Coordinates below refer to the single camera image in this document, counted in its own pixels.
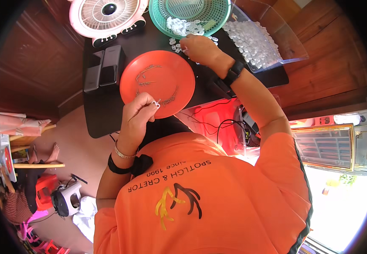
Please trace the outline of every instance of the smartphone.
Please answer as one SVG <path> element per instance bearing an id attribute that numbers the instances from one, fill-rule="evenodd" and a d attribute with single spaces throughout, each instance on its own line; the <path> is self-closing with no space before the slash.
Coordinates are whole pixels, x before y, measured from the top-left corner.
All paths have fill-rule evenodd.
<path id="1" fill-rule="evenodd" d="M 95 91 L 99 88 L 100 70 L 102 68 L 103 56 L 105 51 L 98 51 L 89 56 L 88 69 L 86 70 L 83 91 L 86 93 Z"/>
<path id="2" fill-rule="evenodd" d="M 120 77 L 124 70 L 125 55 L 121 45 L 106 48 L 100 72 L 99 85 L 120 85 Z"/>

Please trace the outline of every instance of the bare foot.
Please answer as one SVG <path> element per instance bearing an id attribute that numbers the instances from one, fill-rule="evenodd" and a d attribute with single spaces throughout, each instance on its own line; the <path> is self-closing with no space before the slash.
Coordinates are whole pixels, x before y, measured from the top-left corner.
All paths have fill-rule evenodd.
<path id="1" fill-rule="evenodd" d="M 38 158 L 37 158 L 37 148 L 35 147 L 35 144 L 34 144 L 34 146 L 32 148 L 31 157 L 28 160 L 28 163 L 29 164 L 32 164 L 32 163 L 37 162 L 37 161 L 38 161 Z"/>
<path id="2" fill-rule="evenodd" d="M 44 161 L 44 163 L 50 164 L 56 161 L 58 159 L 58 154 L 59 154 L 59 145 L 55 142 L 51 155 L 49 156 L 49 158 L 46 161 Z"/>

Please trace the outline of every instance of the black wristwatch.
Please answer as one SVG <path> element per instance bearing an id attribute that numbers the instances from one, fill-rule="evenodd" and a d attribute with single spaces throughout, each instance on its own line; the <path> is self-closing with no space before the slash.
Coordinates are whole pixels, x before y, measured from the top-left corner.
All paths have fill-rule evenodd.
<path id="1" fill-rule="evenodd" d="M 236 61 L 234 65 L 228 70 L 227 76 L 223 79 L 223 82 L 231 86 L 231 84 L 240 76 L 241 71 L 244 68 L 244 64 L 240 61 Z"/>

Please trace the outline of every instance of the white plastic stool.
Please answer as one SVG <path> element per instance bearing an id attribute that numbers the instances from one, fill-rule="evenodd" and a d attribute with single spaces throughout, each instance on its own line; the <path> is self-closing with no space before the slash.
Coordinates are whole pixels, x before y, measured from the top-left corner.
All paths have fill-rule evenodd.
<path id="1" fill-rule="evenodd" d="M 68 216 L 74 215 L 81 208 L 81 194 L 79 192 L 80 187 L 82 187 L 82 185 L 79 182 L 75 182 L 64 189 L 59 189 L 62 196 L 64 196 L 66 205 L 68 206 Z"/>

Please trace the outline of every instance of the black hair tie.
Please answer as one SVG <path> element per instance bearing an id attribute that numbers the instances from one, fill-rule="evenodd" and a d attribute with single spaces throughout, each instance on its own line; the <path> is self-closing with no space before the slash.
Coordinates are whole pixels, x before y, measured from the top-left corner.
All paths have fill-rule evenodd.
<path id="1" fill-rule="evenodd" d="M 115 165 L 110 154 L 107 165 L 109 166 L 109 169 L 116 174 L 123 175 L 131 173 L 133 176 L 137 177 L 142 173 L 144 173 L 147 169 L 149 169 L 153 163 L 154 163 L 153 159 L 150 156 L 141 155 L 140 157 L 134 158 L 134 162 L 131 167 L 126 169 L 120 169 Z"/>

